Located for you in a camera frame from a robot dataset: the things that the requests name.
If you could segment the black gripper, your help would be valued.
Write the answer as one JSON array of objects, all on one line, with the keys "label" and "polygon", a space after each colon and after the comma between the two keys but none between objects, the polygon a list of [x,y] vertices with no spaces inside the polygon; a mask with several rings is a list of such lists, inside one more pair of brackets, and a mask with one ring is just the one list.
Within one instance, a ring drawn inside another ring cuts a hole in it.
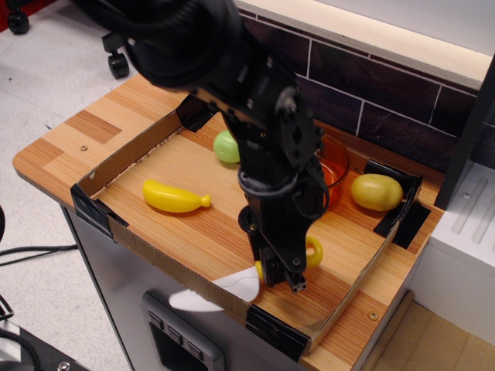
[{"label": "black gripper", "polygon": [[244,190],[247,206],[239,224],[248,234],[254,260],[269,287],[288,282],[293,293],[307,288],[306,235],[329,206],[319,165],[308,165],[278,189]]}]

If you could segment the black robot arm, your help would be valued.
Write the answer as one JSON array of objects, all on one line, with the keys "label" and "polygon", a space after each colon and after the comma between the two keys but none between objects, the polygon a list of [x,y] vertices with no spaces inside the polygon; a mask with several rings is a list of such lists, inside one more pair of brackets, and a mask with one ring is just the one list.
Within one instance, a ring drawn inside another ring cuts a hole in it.
[{"label": "black robot arm", "polygon": [[306,235],[329,205],[314,125],[293,72],[245,27],[232,1],[80,1],[79,8],[124,40],[136,70],[167,90],[186,91],[200,129],[221,113],[240,154],[247,199],[238,220],[265,283],[306,288]]}]

